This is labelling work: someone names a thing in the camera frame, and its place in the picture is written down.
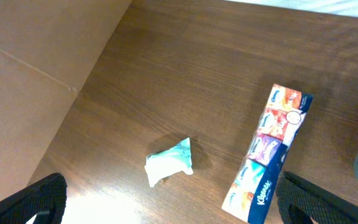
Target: brown cardboard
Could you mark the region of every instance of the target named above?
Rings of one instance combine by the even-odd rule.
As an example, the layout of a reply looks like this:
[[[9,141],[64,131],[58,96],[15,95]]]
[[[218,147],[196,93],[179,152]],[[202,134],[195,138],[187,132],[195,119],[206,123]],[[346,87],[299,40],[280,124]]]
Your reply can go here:
[[[0,200],[27,185],[75,98],[0,50]]]
[[[79,91],[131,0],[0,0],[0,49]]]

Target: wood grain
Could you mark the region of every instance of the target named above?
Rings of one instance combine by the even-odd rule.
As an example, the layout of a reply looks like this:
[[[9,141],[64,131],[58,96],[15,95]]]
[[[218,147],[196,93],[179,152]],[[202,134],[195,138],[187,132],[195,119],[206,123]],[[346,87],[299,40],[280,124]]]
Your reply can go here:
[[[358,205],[358,19],[215,0],[135,0],[30,182],[65,176],[64,223],[240,223],[221,205],[273,83],[315,95],[284,169]],[[187,136],[195,173],[149,188]]]

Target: colorful plastic packaging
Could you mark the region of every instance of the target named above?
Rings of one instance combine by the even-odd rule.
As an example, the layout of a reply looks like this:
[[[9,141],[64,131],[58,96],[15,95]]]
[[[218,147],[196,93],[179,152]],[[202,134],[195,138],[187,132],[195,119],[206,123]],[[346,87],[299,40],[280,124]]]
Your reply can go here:
[[[148,155],[144,169],[149,178],[150,187],[154,187],[159,180],[177,172],[193,174],[191,165],[190,138],[186,138],[171,149]]]
[[[251,224],[265,221],[278,174],[312,100],[313,95],[273,85],[223,210]]]

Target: purple panel on packet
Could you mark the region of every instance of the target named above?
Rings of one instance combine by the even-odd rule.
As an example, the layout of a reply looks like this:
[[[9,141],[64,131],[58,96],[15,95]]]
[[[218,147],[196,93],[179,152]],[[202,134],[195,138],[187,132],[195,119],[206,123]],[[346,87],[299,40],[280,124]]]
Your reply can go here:
[[[276,153],[281,141],[268,135],[257,133],[249,149],[249,159],[267,166]]]

